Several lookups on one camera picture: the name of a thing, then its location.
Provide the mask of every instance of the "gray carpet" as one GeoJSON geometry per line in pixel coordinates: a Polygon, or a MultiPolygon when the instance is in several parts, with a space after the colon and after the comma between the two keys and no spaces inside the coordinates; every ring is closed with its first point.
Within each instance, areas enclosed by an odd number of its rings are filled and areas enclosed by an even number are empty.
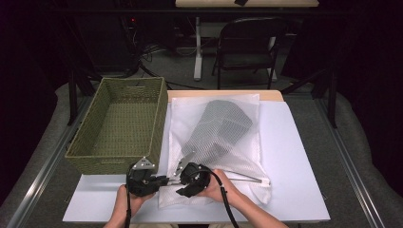
{"type": "MultiPolygon", "coordinates": [[[[214,62],[213,49],[204,51],[202,80],[193,81],[194,55],[183,56],[172,54],[167,51],[153,53],[152,61],[150,56],[144,56],[148,61],[143,60],[147,68],[155,73],[164,76],[167,81],[186,85],[196,86],[203,89],[215,89],[215,76],[211,76],[212,64],[214,62]]],[[[282,63],[286,58],[286,49],[278,59],[277,73],[280,73],[282,63]]],[[[224,88],[233,89],[265,89],[267,73],[258,71],[257,75],[246,73],[230,77],[227,73],[223,75],[224,88]]],[[[146,77],[139,70],[134,77],[146,77]]],[[[273,89],[282,89],[290,84],[290,80],[278,76],[278,81],[273,83],[273,89]]],[[[187,89],[180,85],[171,85],[174,89],[187,89]]],[[[296,91],[294,95],[285,96],[284,99],[290,106],[295,118],[297,129],[304,144],[308,158],[317,178],[317,183],[329,210],[331,220],[321,223],[303,224],[302,227],[370,227],[364,211],[355,195],[345,170],[340,162],[336,144],[321,115],[320,108],[316,101],[309,96],[311,85],[306,85],[296,91]]],[[[43,163],[63,135],[68,121],[68,93],[64,85],[57,91],[59,103],[53,115],[43,139],[38,144],[24,174],[15,185],[9,197],[0,209],[0,227],[6,227],[19,203],[26,195],[30,185],[40,171],[43,163]]],[[[337,97],[336,102],[336,123],[338,131],[342,136],[346,147],[351,153],[356,168],[366,184],[374,204],[386,227],[403,227],[403,199],[391,190],[382,176],[371,164],[371,151],[366,142],[365,134],[351,110],[348,101],[342,96],[337,97]]],[[[102,224],[73,224],[62,222],[63,215],[77,185],[80,173],[68,162],[61,159],[48,186],[38,200],[34,210],[31,212],[26,227],[102,227],[102,224]]],[[[297,227],[296,224],[289,224],[290,227],[297,227]]]]}

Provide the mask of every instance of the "black curtain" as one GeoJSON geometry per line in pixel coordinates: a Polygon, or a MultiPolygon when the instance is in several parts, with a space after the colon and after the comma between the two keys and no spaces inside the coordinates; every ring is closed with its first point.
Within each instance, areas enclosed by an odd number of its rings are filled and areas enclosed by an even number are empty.
{"type": "Polygon", "coordinates": [[[66,67],[34,1],[0,6],[0,203],[24,171],[57,104],[66,67]]]}
{"type": "MultiPolygon", "coordinates": [[[[367,0],[374,4],[352,51],[337,68],[337,91],[352,104],[372,151],[373,164],[403,197],[403,4],[367,0]]],[[[353,3],[320,1],[329,9],[350,9],[353,3]]],[[[348,20],[306,20],[292,46],[283,75],[302,79],[328,66],[337,52],[348,20]]]]}

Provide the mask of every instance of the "white cloth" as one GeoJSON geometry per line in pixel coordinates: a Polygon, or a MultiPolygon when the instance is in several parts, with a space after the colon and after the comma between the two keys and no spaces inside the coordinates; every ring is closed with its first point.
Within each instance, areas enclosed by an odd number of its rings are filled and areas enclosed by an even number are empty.
{"type": "MultiPolygon", "coordinates": [[[[190,150],[196,150],[197,155],[192,162],[202,163],[210,169],[229,171],[230,174],[226,173],[235,179],[249,180],[245,177],[253,177],[261,180],[260,183],[237,180],[233,183],[254,203],[268,202],[270,180],[260,165],[259,94],[175,98],[171,103],[171,115],[167,177],[175,179],[173,174],[178,161],[192,152],[190,150]]],[[[180,196],[176,191],[182,187],[162,187],[160,208],[212,201],[180,196]]]]}

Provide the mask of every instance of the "hand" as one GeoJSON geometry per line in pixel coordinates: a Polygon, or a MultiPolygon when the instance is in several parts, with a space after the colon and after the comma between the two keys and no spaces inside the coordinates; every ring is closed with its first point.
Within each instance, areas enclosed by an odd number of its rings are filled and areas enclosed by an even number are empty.
{"type": "MultiPolygon", "coordinates": [[[[220,178],[225,191],[226,196],[228,198],[228,202],[230,205],[233,205],[234,202],[242,195],[242,193],[237,189],[237,187],[228,179],[225,173],[220,169],[215,169],[213,172],[220,178]]],[[[208,197],[215,201],[223,202],[221,187],[217,182],[216,178],[211,175],[210,183],[207,188],[201,191],[197,196],[199,197],[208,197]]]]}
{"type": "MultiPolygon", "coordinates": [[[[146,200],[151,199],[154,194],[150,194],[145,197],[136,197],[132,194],[130,195],[130,209],[131,209],[131,217],[136,215],[136,213],[140,210],[143,203],[146,200]]],[[[125,185],[122,184],[117,192],[115,206],[113,208],[112,216],[110,217],[109,222],[105,227],[124,227],[125,226],[125,217],[127,210],[127,192],[125,185]]]]}

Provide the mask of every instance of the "metal frame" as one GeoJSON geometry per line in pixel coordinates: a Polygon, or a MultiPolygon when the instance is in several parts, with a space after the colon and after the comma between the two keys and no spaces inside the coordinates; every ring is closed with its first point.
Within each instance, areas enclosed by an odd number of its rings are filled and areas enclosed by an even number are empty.
{"type": "Polygon", "coordinates": [[[355,168],[355,164],[351,159],[350,153],[341,139],[340,134],[338,133],[337,129],[333,128],[332,124],[327,121],[326,104],[323,100],[316,99],[316,105],[319,109],[321,117],[323,118],[330,133],[332,134],[332,137],[335,140],[341,164],[344,167],[346,175],[350,180],[350,183],[355,191],[356,197],[358,198],[368,222],[373,228],[385,227],[379,213],[375,208],[371,195],[365,187],[364,182],[360,178],[358,171],[355,168]]]}
{"type": "Polygon", "coordinates": [[[65,132],[62,135],[62,138],[59,140],[54,149],[54,153],[52,153],[51,156],[45,161],[44,165],[36,176],[35,181],[30,186],[27,194],[25,195],[24,199],[12,216],[7,226],[8,228],[25,226],[29,215],[33,211],[42,193],[45,191],[45,188],[48,185],[48,182],[53,175],[57,164],[65,155],[66,146],[68,142],[74,137],[74,134],[78,129],[81,120],[84,118],[86,110],[89,108],[91,101],[92,98],[90,97],[85,97],[83,99],[80,107],[78,108],[78,115],[75,122],[73,122],[70,126],[66,128],[65,132]]]}

